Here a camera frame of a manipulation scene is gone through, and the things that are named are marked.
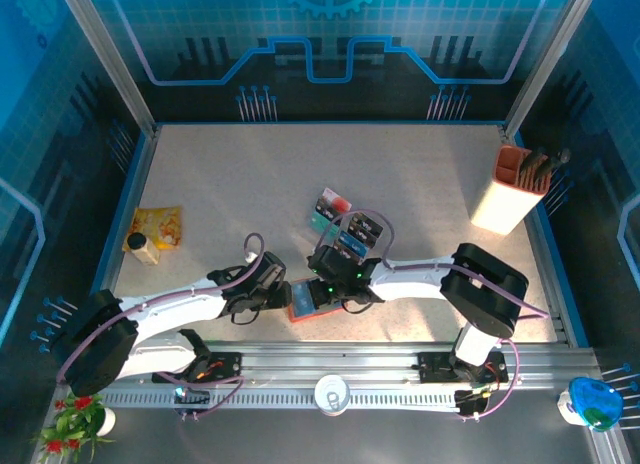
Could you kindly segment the blue VIP card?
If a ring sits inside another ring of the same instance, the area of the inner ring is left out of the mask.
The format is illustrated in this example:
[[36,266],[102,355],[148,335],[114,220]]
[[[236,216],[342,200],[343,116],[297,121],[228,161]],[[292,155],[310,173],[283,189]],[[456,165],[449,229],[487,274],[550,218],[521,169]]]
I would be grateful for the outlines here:
[[292,315],[295,319],[310,316],[315,307],[312,301],[307,281],[300,281],[291,285],[292,290]]
[[369,252],[369,248],[365,244],[345,231],[340,232],[338,241],[361,258],[364,258]]

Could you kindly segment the orange card holder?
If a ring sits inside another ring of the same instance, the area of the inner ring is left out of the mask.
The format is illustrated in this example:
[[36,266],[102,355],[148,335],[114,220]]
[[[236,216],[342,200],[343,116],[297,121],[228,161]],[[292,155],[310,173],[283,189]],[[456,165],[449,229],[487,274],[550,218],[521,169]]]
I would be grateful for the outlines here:
[[[312,278],[312,279],[299,280],[299,281],[296,281],[296,282],[307,281],[308,285],[309,285],[309,283],[312,280],[321,280],[321,279]],[[292,322],[292,323],[297,323],[297,322],[301,322],[301,321],[308,320],[308,319],[324,317],[324,316],[327,316],[329,314],[341,311],[342,310],[341,302],[333,295],[332,287],[329,286],[327,283],[326,283],[326,285],[327,285],[327,304],[326,305],[314,305],[315,311],[314,311],[313,314],[311,314],[310,316],[307,316],[307,317],[295,319],[293,317],[293,315],[292,315],[292,303],[291,303],[291,305],[288,307],[288,318],[289,318],[289,321]]]

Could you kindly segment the teal card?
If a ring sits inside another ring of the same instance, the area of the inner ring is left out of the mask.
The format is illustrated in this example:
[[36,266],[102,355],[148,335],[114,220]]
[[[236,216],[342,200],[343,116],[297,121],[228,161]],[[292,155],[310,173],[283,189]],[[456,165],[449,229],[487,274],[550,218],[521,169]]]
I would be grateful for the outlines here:
[[315,210],[311,213],[310,226],[318,234],[321,234],[325,229],[328,229],[329,234],[335,234],[338,232],[340,225],[340,216],[337,216],[333,220],[328,221],[321,215],[317,214]]

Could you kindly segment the red and white card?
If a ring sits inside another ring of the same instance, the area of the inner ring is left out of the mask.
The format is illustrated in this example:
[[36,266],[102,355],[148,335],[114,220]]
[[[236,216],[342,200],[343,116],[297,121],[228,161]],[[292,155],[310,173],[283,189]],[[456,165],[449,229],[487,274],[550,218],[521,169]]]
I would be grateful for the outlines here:
[[351,210],[352,204],[346,198],[334,192],[330,188],[325,188],[321,197],[328,205],[340,213]]

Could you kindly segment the yellow snack bag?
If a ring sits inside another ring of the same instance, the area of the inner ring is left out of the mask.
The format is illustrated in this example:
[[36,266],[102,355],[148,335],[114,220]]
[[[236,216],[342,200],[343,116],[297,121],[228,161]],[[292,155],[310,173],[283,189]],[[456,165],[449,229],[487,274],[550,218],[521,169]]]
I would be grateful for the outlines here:
[[137,208],[126,232],[122,250],[128,252],[128,237],[141,233],[149,238],[159,250],[178,249],[182,242],[181,206],[164,208]]

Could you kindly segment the black capped beige bottle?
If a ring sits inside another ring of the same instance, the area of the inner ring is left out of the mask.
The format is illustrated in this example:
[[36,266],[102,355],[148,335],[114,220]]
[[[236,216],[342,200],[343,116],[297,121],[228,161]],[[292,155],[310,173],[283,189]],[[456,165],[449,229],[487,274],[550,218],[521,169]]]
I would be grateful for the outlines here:
[[129,251],[144,265],[158,265],[160,252],[155,244],[146,235],[131,233],[126,240]]

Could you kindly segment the black connector box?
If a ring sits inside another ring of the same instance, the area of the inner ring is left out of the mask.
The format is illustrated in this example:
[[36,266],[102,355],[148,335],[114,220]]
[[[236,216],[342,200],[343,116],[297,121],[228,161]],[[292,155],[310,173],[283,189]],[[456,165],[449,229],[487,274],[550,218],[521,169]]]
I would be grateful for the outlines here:
[[456,390],[454,392],[454,404],[458,409],[458,415],[462,419],[479,420],[482,416],[493,413],[497,406],[491,407],[491,396],[499,391],[497,386],[473,388],[469,390]]
[[209,408],[211,395],[207,390],[192,389],[180,385],[173,392],[173,409],[182,418],[194,418]]

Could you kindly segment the white orange knife block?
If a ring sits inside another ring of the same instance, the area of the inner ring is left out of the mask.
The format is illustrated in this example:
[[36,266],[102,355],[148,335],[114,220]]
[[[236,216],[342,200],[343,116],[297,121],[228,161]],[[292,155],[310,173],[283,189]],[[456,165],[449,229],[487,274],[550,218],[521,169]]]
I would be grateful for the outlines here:
[[470,211],[474,226],[508,235],[547,194],[550,175],[538,183],[533,179],[537,167],[547,158],[544,153],[529,169],[525,186],[521,188],[518,185],[520,166],[530,152],[512,145],[503,145],[499,149],[489,179]]

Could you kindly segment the red flowered potted plant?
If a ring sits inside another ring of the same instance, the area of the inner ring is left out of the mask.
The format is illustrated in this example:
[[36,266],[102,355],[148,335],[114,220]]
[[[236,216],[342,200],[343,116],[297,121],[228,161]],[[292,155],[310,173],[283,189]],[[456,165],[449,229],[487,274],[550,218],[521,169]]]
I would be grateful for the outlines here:
[[53,416],[34,437],[34,464],[93,464],[98,448],[112,442],[115,424],[115,412],[100,395],[69,392],[54,401]]

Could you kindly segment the white cup with blue lid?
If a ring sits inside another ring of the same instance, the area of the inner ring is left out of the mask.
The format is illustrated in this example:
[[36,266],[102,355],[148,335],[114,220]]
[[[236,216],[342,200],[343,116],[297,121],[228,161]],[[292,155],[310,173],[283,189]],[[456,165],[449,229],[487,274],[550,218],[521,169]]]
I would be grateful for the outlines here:
[[556,404],[568,424],[597,432],[613,428],[624,410],[623,397],[615,388],[589,377],[572,379],[558,396]]

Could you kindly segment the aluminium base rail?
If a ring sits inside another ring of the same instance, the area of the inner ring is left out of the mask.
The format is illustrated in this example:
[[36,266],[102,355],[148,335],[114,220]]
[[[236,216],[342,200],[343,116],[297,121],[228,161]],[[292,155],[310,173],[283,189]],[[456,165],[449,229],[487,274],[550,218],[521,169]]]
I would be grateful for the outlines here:
[[[450,353],[450,344],[288,342],[209,342],[206,354],[237,352],[242,355],[240,375],[256,386],[304,387],[326,374],[337,374],[361,386],[395,386],[421,383],[413,369],[421,352]],[[576,377],[600,378],[593,350],[558,343],[503,344],[493,351],[504,355],[509,380],[524,387],[561,387]],[[469,383],[422,383],[468,386]]]

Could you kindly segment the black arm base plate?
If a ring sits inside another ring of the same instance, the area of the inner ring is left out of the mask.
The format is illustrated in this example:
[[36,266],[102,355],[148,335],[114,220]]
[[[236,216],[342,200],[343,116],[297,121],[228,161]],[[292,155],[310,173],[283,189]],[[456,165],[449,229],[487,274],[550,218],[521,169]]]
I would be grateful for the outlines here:
[[168,376],[188,383],[210,383],[239,376],[241,365],[240,353],[209,353],[196,357],[183,371],[168,373]]
[[504,355],[497,351],[490,352],[481,365],[468,364],[452,353],[421,352],[413,369],[418,371],[421,383],[506,384],[509,381]]

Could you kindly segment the black handled knife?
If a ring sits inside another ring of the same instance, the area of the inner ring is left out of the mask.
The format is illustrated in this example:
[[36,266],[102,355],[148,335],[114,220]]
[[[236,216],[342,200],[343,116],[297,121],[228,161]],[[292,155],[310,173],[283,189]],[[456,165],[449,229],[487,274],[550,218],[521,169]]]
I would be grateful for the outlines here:
[[523,160],[519,175],[518,175],[518,185],[523,188],[525,186],[526,175],[529,172],[529,169],[534,166],[539,160],[540,156],[544,153],[543,148],[538,148],[536,150],[531,151]]
[[535,183],[544,181],[561,163],[557,157],[547,157],[536,169],[533,179]]
[[555,156],[549,159],[549,171],[550,175],[553,175],[560,167],[567,164],[571,159],[571,151],[568,148],[563,148]]

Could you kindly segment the aluminium frame post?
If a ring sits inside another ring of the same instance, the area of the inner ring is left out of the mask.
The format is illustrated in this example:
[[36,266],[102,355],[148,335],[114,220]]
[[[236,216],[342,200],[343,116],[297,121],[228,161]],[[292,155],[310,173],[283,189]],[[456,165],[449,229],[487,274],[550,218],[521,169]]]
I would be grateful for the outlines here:
[[505,142],[514,142],[533,104],[573,38],[593,0],[568,0],[532,71],[524,81],[504,121]]
[[157,131],[155,120],[94,4],[91,0],[64,1],[134,121],[147,138],[153,138]]

